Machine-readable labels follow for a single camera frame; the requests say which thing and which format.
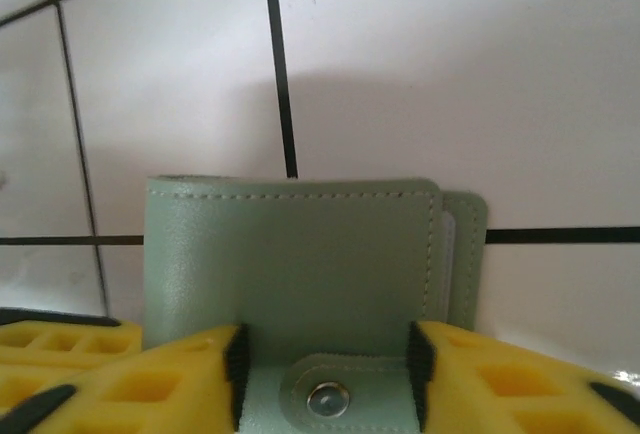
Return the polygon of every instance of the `green wallet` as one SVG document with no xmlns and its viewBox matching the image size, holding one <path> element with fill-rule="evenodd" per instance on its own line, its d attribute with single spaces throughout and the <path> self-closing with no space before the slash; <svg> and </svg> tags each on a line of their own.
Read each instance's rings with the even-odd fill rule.
<svg viewBox="0 0 640 434">
<path fill-rule="evenodd" d="M 426 179 L 152 179 L 144 345 L 247 324 L 240 432 L 417 432 L 406 415 L 407 326 L 473 328 L 486 222 L 481 198 Z M 320 378 L 391 389 L 397 408 L 380 411 L 361 395 L 345 415 L 318 422 L 305 402 Z"/>
</svg>

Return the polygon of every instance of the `snap button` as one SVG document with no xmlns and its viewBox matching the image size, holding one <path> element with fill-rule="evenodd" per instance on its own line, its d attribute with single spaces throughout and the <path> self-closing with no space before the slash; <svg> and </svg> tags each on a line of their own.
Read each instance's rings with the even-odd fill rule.
<svg viewBox="0 0 640 434">
<path fill-rule="evenodd" d="M 338 417 L 349 407 L 349 391 L 337 382 L 318 384 L 307 397 L 307 408 L 317 416 Z"/>
</svg>

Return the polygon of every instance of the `black rubber tip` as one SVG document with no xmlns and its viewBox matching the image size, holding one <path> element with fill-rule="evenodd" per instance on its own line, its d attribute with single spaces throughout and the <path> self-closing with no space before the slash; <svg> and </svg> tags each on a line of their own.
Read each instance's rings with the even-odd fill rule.
<svg viewBox="0 0 640 434">
<path fill-rule="evenodd" d="M 251 369 L 251 349 L 249 345 L 249 327 L 242 324 L 224 351 L 225 373 L 231 383 L 231 413 L 233 428 L 240 429 L 242 407 L 249 383 Z"/>
<path fill-rule="evenodd" d="M 83 326 L 118 327 L 120 321 L 111 317 L 67 314 L 65 312 L 35 311 L 32 309 L 0 308 L 0 326 L 23 321 L 57 322 Z"/>
<path fill-rule="evenodd" d="M 76 391 L 75 386 L 62 384 L 26 399 L 0 418 L 0 432 L 2 434 L 27 434 L 31 432 L 69 400 Z"/>
<path fill-rule="evenodd" d="M 601 382 L 592 382 L 589 386 L 611 407 L 640 427 L 640 400 L 633 394 Z"/>
<path fill-rule="evenodd" d="M 416 416 L 423 432 L 429 414 L 427 383 L 433 379 L 436 369 L 436 348 L 416 322 L 409 326 L 406 352 L 407 369 L 413 392 Z"/>
</svg>

